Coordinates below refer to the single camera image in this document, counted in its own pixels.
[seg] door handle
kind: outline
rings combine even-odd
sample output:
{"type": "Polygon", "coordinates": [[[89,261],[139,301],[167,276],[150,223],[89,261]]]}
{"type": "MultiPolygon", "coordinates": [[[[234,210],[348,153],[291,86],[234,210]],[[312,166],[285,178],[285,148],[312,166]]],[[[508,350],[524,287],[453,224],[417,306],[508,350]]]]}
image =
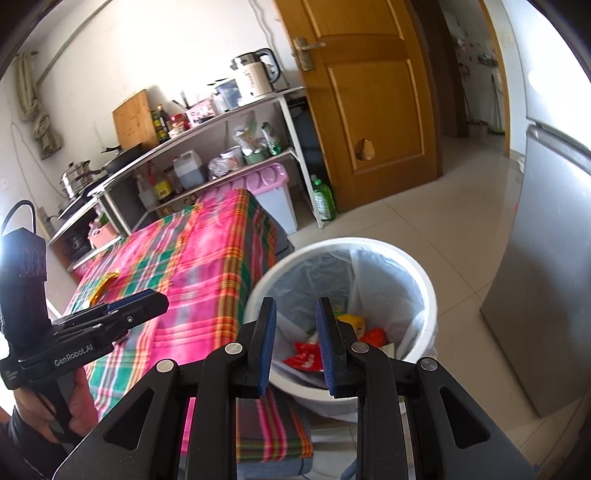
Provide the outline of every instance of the door handle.
{"type": "Polygon", "coordinates": [[[318,43],[311,43],[310,45],[303,45],[300,47],[300,50],[308,51],[308,50],[312,50],[314,48],[322,48],[325,46],[326,46],[326,43],[324,43],[323,41],[320,41],[318,43]]]}
{"type": "Polygon", "coordinates": [[[293,43],[302,71],[310,72],[311,70],[314,70],[314,61],[312,60],[310,50],[325,47],[326,43],[321,41],[309,44],[304,37],[294,38],[293,43]]]}

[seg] doorway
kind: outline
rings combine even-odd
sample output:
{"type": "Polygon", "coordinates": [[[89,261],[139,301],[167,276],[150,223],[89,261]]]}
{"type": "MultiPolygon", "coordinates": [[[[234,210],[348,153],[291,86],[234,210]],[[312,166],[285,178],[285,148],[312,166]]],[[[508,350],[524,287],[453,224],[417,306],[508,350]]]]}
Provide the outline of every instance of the doorway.
{"type": "MultiPolygon", "coordinates": [[[[506,81],[505,66],[488,9],[483,0],[439,0],[426,2],[413,0],[413,5],[423,29],[429,25],[430,31],[426,35],[426,42],[433,55],[439,53],[438,59],[432,61],[434,78],[439,92],[440,120],[450,121],[450,98],[462,104],[465,112],[467,129],[456,128],[456,132],[464,132],[477,140],[499,144],[503,143],[503,151],[509,156],[509,98],[506,81]],[[439,41],[451,42],[454,55],[438,44],[439,41]],[[450,87],[450,80],[441,73],[442,69],[447,77],[456,81],[450,87]]],[[[442,126],[444,135],[453,135],[442,126]]]]}

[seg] refrigerator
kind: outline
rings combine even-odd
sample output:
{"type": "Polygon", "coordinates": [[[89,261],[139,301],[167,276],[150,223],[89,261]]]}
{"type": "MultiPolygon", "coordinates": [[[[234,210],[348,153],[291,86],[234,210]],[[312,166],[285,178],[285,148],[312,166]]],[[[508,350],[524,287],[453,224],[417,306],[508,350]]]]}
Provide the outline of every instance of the refrigerator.
{"type": "Polygon", "coordinates": [[[527,0],[503,3],[531,123],[513,230],[481,312],[544,417],[591,387],[591,83],[527,0]]]}

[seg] cooking pot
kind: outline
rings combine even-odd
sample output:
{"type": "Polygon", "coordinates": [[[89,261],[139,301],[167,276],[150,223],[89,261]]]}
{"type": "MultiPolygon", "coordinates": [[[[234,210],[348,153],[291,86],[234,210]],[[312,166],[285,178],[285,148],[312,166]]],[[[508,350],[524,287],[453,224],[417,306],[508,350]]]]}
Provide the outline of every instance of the cooking pot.
{"type": "Polygon", "coordinates": [[[69,198],[75,198],[84,187],[94,180],[93,175],[98,175],[102,170],[91,170],[90,160],[78,163],[70,163],[68,169],[61,176],[61,185],[69,198]]]}

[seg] cutting board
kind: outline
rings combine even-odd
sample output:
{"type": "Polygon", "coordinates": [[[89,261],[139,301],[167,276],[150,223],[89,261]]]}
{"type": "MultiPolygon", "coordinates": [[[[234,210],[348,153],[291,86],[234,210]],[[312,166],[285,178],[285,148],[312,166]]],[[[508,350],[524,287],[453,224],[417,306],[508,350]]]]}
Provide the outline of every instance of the cutting board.
{"type": "Polygon", "coordinates": [[[113,111],[113,121],[123,149],[132,148],[139,143],[144,146],[145,151],[158,146],[146,90],[136,93],[117,107],[113,111]]]}

